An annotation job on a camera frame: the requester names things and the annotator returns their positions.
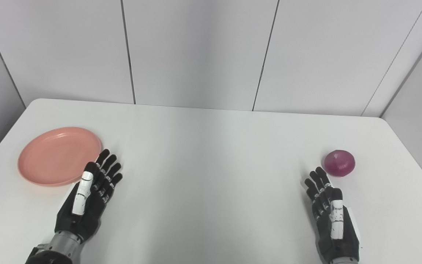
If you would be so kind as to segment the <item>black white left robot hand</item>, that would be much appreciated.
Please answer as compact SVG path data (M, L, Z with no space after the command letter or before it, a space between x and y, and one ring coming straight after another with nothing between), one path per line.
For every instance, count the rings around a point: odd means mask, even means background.
M70 233L80 242L90 239L100 227L100 218L123 179L121 163L109 149L84 167L81 179L72 188L57 213L54 232Z

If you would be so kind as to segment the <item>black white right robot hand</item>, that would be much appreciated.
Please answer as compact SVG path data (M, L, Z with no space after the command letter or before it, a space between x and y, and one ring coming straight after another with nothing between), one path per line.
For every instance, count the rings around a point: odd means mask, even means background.
M317 167L304 180L318 232L318 250L327 264L358 264L359 238L343 193L333 187L327 173Z

